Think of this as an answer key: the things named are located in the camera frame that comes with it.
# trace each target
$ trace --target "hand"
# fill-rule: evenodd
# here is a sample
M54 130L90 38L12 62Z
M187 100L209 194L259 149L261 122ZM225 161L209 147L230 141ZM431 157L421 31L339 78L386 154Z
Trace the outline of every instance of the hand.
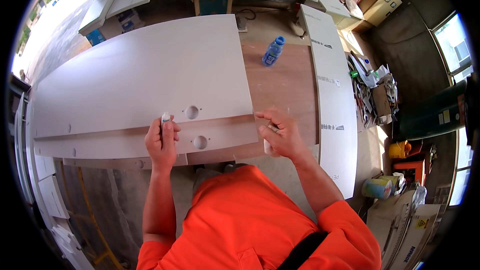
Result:
M180 127L172 120L173 115L170 116L170 121L163 123L161 137L160 124L162 123L162 118L153 120L145 136L145 147L155 169L170 171L177 160L175 141L179 141L177 133L180 132Z
M270 120L269 124L273 123L280 129L278 132L274 132L264 125L258 128L261 136L280 155L296 163L308 152L308 148L303 144L302 138L300 138L297 123L286 112L276 108L269 108L264 111L256 111L255 116Z

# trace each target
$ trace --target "green cylinder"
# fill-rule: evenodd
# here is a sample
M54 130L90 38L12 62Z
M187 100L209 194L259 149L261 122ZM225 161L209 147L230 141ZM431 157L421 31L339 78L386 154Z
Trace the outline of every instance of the green cylinder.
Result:
M405 140L447 134L465 126L465 90L462 80L416 106L400 110L399 132Z

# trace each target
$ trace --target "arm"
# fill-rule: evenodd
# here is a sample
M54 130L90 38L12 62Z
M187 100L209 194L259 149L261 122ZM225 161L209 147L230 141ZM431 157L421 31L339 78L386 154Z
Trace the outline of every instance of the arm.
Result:
M152 159L152 175L148 187L141 230L143 241L158 241L171 246L177 230L175 206L173 205L170 172L177 159L175 141L180 131L177 123L163 124L161 118L153 120L145 136L145 146Z
M337 185L303 144L297 124L287 113L271 108L255 112L255 116L270 120L280 129L275 133L266 126L259 127L260 134L272 145L272 148L280 155L292 160L303 192L317 219L324 209L336 201L344 200Z

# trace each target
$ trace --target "wooden workbench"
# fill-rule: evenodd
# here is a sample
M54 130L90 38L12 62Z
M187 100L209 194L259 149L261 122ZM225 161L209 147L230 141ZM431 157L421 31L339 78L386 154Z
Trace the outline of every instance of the wooden workbench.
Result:
M310 46L285 44L274 66L266 67L262 57L268 43L242 43L243 61L254 111L277 107L297 119L300 136L307 146L318 144L318 103ZM257 128L267 120L255 119ZM188 164L234 161L264 155L264 143L188 153Z

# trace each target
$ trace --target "yellow bucket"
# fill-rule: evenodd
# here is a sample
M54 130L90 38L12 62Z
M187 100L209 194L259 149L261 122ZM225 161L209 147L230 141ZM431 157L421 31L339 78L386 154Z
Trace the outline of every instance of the yellow bucket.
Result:
M388 155L391 159L405 159L411 149L408 141L396 142L388 148Z

